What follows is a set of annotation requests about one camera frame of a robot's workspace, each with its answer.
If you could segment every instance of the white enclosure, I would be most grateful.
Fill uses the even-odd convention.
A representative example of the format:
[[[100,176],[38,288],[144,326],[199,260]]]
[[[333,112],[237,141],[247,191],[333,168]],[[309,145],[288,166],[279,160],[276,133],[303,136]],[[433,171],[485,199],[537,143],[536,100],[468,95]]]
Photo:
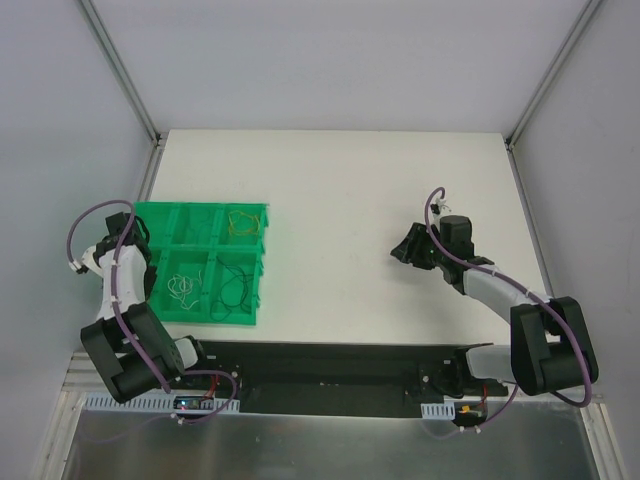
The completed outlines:
[[[160,131],[507,135],[584,0],[96,0]]]
[[[132,198],[151,143],[73,2],[0,5],[0,478],[27,478],[101,285],[71,274],[70,222]],[[78,232],[87,244],[103,221]]]

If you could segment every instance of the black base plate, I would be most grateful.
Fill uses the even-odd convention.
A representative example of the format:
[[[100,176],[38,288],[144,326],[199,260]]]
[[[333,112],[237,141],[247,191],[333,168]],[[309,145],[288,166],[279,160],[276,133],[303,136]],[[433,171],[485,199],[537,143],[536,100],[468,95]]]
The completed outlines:
[[[430,385],[460,346],[395,346],[206,342],[197,369],[237,375],[240,411],[246,413],[420,418],[421,403],[443,397]],[[493,380],[470,384],[467,395],[506,396]],[[177,389],[208,390],[211,379],[184,377]],[[222,381],[217,395],[230,395]]]

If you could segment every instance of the metal plate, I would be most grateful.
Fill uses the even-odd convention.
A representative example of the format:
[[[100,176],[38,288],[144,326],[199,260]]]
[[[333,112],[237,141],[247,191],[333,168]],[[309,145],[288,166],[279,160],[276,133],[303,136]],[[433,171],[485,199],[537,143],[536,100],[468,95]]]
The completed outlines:
[[[79,428],[105,438],[150,416],[85,411]],[[440,434],[451,427],[405,419],[242,414],[197,426],[158,420],[103,445],[76,435],[63,478],[598,478],[580,411],[563,404],[515,403],[480,436],[436,440],[424,431]]]

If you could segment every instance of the red wire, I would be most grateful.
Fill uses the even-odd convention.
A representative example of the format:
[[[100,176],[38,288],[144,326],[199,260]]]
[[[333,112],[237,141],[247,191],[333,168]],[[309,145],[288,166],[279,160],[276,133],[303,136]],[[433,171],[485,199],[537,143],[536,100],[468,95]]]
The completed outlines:
[[[216,375],[215,377],[211,377],[211,388],[209,389],[209,391],[207,393],[205,393],[204,395],[204,400],[210,400],[213,398],[213,395],[216,393],[216,387],[218,386],[218,383],[220,382],[218,375]]]
[[[481,407],[485,406],[485,402],[487,401],[487,397],[489,396],[489,389],[487,388],[487,384],[482,385],[482,401],[480,402]]]

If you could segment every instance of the purple cable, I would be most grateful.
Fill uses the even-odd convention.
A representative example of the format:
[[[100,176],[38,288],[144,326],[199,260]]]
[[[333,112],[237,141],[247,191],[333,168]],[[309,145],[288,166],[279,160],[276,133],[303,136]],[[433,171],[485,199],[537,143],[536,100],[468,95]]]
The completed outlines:
[[[231,387],[233,388],[233,391],[231,392],[231,396],[222,405],[220,405],[218,408],[213,410],[211,413],[208,413],[205,416],[200,417],[200,418],[195,419],[195,420],[189,420],[189,419],[185,418],[184,423],[192,425],[192,424],[195,424],[195,423],[201,423],[201,422],[203,422],[205,420],[210,419],[211,417],[215,417],[222,410],[227,408],[229,406],[229,404],[236,398],[236,394],[238,393],[238,384],[236,383],[235,379],[231,375],[229,375],[227,372],[223,372],[221,370],[191,370],[191,371],[184,372],[184,374],[185,375],[207,375],[209,377],[219,375],[221,377],[227,378],[231,382]],[[109,438],[93,438],[93,437],[87,435],[79,426],[78,427],[78,436],[82,440],[85,440],[87,442],[96,443],[98,445],[104,445],[104,444],[107,444],[107,443],[116,442],[116,441],[120,440],[121,438],[124,438],[127,435],[130,435],[131,433],[136,432],[136,431],[140,430],[141,428],[146,427],[150,423],[155,422],[156,420],[159,420],[161,418],[170,419],[172,417],[171,417],[171,415],[168,415],[166,413],[155,415],[155,416],[153,416],[151,418],[147,418],[144,422],[140,422],[137,425],[134,425],[133,427],[131,427],[130,429],[125,430],[124,432],[120,432],[117,435],[114,435],[113,437],[109,437]]]
[[[229,381],[231,382],[231,387],[233,388],[233,391],[231,392],[231,396],[227,399],[226,402],[224,402],[218,408],[213,410],[211,413],[206,414],[204,417],[200,417],[200,418],[197,418],[195,420],[185,419],[185,423],[188,423],[190,425],[194,425],[196,423],[205,422],[208,419],[210,419],[211,417],[216,416],[218,413],[220,413],[225,408],[227,408],[229,406],[229,404],[233,401],[233,399],[236,398],[236,394],[238,393],[238,384],[236,383],[235,379],[231,375],[229,375],[227,372],[223,372],[222,370],[190,370],[190,371],[184,372],[184,374],[185,375],[208,375],[210,377],[214,377],[216,375],[220,375],[221,377],[225,377],[225,378],[229,379]]]
[[[486,427],[491,425],[500,415],[502,415],[502,413],[507,409],[507,407],[509,405],[511,405],[513,403],[513,401],[515,400],[516,395],[518,394],[518,390],[519,390],[518,386],[514,385],[513,392],[511,392],[511,395],[509,396],[509,399],[505,402],[504,405],[502,405],[500,407],[500,409],[496,413],[494,413],[493,415],[491,415],[491,417],[489,417],[487,420],[484,421],[484,423],[482,424],[482,429],[480,431],[484,430]],[[462,430],[460,430],[460,429],[452,430],[451,432],[445,433],[444,435],[436,435],[435,433],[432,433],[426,427],[424,422],[421,422],[420,426],[427,433],[427,435],[429,435],[431,438],[435,438],[436,440],[447,440],[447,439],[449,439],[451,437],[455,437],[459,433],[474,433],[474,432],[476,432],[475,428],[463,428]]]
[[[582,355],[582,352],[580,351],[580,345],[578,345],[578,339],[576,338],[574,333],[571,331],[571,327],[569,327],[567,322],[564,321],[564,319],[558,314],[558,312],[556,312],[549,305],[547,305],[544,302],[544,300],[542,300],[540,297],[538,297],[535,293],[530,292],[529,289],[527,289],[521,283],[517,282],[513,278],[511,278],[511,277],[509,277],[509,276],[507,276],[507,275],[505,275],[505,274],[503,274],[501,272],[494,271],[494,270],[489,270],[488,268],[483,268],[483,267],[480,267],[478,265],[473,265],[472,263],[465,262],[464,260],[462,260],[462,259],[456,257],[455,255],[452,255],[451,253],[449,253],[447,251],[447,249],[442,246],[442,244],[438,241],[437,237],[433,233],[433,230],[431,228],[431,224],[429,222],[429,210],[431,208],[431,203],[433,202],[433,198],[438,193],[441,194],[440,198],[444,198],[444,196],[445,196],[444,187],[438,187],[433,192],[431,192],[431,195],[429,195],[429,198],[427,198],[427,203],[424,206],[424,221],[425,221],[425,224],[426,224],[426,227],[427,227],[427,232],[429,233],[429,236],[431,237],[431,240],[433,240],[433,243],[435,243],[436,247],[438,247],[438,250],[440,250],[447,258],[449,258],[450,260],[453,260],[454,262],[462,265],[463,267],[470,268],[470,269],[473,269],[473,270],[478,270],[480,272],[495,276],[495,277],[499,278],[500,280],[502,280],[504,282],[507,282],[509,285],[511,285],[512,287],[514,287],[518,291],[524,293],[525,296],[531,298],[534,302],[536,302],[538,305],[540,305],[544,309],[544,311],[547,312],[558,323],[558,325],[560,325],[560,328],[562,328],[562,331],[565,333],[565,335],[567,336],[567,339],[569,340],[569,343],[571,344],[571,348],[573,348],[573,352],[575,353],[576,359],[578,360],[578,365],[580,366],[580,371],[582,373],[582,381],[584,383],[584,399],[582,401],[580,401],[580,402],[576,402],[574,400],[571,400],[570,398],[567,398],[566,396],[562,395],[561,393],[558,393],[558,392],[552,392],[552,393],[553,393],[553,395],[558,397],[560,400],[564,401],[565,403],[568,403],[569,405],[573,405],[574,407],[582,408],[582,407],[586,407],[587,405],[589,405],[589,403],[591,403],[591,394],[592,394],[592,392],[591,392],[591,378],[589,376],[589,368],[587,367],[587,362],[585,361],[585,359],[584,359],[584,357]]]
[[[95,212],[99,208],[106,207],[108,205],[116,205],[116,204],[123,204],[128,206],[131,209],[131,214],[129,215],[129,220],[127,221],[127,224],[124,227],[124,230],[122,231],[122,233],[120,234],[120,237],[118,238],[118,242],[116,243],[116,249],[113,254],[113,264],[111,266],[111,295],[116,300],[111,303],[111,306],[113,307],[113,313],[115,314],[116,322],[118,322],[118,326],[122,330],[122,333],[124,333],[124,336],[127,337],[129,342],[131,343],[131,346],[135,349],[136,352],[138,352],[138,355],[140,355],[140,358],[142,358],[144,363],[147,364],[147,367],[149,367],[149,370],[151,370],[151,372],[156,377],[158,382],[160,382],[162,389],[166,393],[169,393],[171,392],[171,387],[169,386],[169,383],[164,378],[164,376],[162,375],[162,372],[160,372],[160,370],[158,369],[154,361],[151,359],[151,357],[147,354],[147,352],[145,352],[144,348],[142,348],[142,345],[138,343],[138,340],[136,340],[136,337],[133,336],[133,333],[131,333],[131,330],[129,330],[129,327],[127,327],[127,324],[122,318],[122,313],[120,312],[120,305],[118,303],[118,282],[117,282],[118,259],[120,258],[120,250],[122,249],[122,244],[124,243],[124,239],[126,238],[127,234],[131,230],[131,227],[133,226],[133,222],[135,222],[136,211],[133,204],[127,200],[108,200],[106,202],[102,202],[102,203],[99,203],[98,205],[91,207],[89,210],[87,210],[86,212],[81,214],[78,218],[76,218],[76,220],[71,225],[71,228],[69,229],[69,234],[67,235],[67,258],[71,263],[75,261],[75,259],[73,258],[73,254],[71,253],[71,240],[73,239],[73,234],[76,228],[78,227],[78,224],[87,215]]]

